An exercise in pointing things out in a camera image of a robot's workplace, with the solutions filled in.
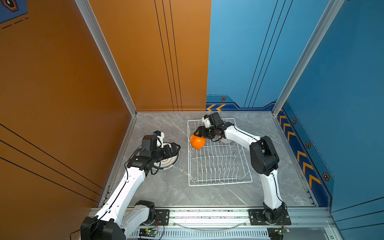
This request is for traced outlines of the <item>orange bowl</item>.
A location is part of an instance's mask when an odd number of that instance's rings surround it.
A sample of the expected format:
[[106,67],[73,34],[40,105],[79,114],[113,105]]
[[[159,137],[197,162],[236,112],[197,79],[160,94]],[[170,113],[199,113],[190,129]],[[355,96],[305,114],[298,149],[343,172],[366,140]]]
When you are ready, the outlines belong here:
[[192,135],[190,137],[190,143],[194,149],[200,150],[201,148],[204,147],[204,145],[206,143],[206,139],[203,137],[198,137],[198,136]]

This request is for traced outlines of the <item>white plate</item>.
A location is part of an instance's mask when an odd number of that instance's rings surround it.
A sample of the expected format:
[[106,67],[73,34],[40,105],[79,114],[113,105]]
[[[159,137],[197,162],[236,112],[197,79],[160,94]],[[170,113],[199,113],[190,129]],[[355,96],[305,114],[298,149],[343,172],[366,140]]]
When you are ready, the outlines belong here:
[[[167,143],[169,142],[164,142],[164,147],[169,146]],[[180,151],[179,151],[179,154],[173,158],[162,160],[160,163],[155,163],[153,169],[159,170],[160,172],[167,171],[177,163],[179,156],[180,156]]]

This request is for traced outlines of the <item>white wire dish rack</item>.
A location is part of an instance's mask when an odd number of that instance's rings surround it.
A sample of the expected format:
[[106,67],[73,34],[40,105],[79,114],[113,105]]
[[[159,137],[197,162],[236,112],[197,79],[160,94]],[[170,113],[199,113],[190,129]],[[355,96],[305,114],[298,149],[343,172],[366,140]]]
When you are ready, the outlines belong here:
[[195,149],[188,140],[189,186],[216,186],[251,183],[253,181],[247,151],[235,142],[206,140]]

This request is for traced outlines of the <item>clear glass cup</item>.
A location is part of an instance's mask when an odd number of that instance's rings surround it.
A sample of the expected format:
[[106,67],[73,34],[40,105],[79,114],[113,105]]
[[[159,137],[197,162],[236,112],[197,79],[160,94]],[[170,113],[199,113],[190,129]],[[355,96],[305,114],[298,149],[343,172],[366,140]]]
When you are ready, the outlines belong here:
[[166,135],[165,140],[166,140],[166,142],[169,142],[169,143],[176,143],[177,142],[177,138],[174,135]]

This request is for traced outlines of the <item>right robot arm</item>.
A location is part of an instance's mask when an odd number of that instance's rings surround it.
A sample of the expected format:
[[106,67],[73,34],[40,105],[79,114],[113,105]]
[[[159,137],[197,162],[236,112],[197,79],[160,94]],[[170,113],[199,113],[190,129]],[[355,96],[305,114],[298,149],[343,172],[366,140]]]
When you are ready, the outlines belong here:
[[264,191],[263,214],[266,222],[270,225],[283,224],[289,216],[288,207],[280,193],[280,158],[272,139],[241,130],[235,123],[225,122],[219,113],[214,112],[202,118],[202,125],[197,127],[190,137],[191,145],[195,149],[201,149],[206,140],[228,140],[249,150],[252,168],[259,174]]

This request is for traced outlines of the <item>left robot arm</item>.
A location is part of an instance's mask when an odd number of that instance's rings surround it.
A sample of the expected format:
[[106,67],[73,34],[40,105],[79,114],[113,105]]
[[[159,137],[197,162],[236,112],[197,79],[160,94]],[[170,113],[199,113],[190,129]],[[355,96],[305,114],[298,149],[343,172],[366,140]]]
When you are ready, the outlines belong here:
[[138,201],[128,215],[125,212],[148,174],[157,174],[162,162],[179,155],[181,146],[164,143],[163,138],[160,131],[142,138],[141,145],[126,161],[124,176],[108,201],[94,217],[82,222],[82,240],[126,240],[140,225],[158,224],[153,202]]

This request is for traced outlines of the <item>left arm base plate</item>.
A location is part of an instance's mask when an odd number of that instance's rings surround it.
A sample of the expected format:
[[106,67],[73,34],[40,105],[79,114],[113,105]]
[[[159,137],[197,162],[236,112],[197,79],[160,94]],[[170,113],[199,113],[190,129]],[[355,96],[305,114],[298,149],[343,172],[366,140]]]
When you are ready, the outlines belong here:
[[170,210],[169,209],[155,209],[154,220],[151,222],[151,226],[160,224],[161,226],[168,226],[170,220]]

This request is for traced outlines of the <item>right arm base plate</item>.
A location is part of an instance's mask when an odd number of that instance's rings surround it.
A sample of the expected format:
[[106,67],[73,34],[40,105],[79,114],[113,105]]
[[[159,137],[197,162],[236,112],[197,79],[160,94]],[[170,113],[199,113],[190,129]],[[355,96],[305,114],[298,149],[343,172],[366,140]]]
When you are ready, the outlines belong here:
[[290,226],[292,224],[291,218],[287,211],[283,211],[282,214],[276,214],[269,210],[261,209],[249,209],[249,220],[252,226],[261,225],[284,225]]

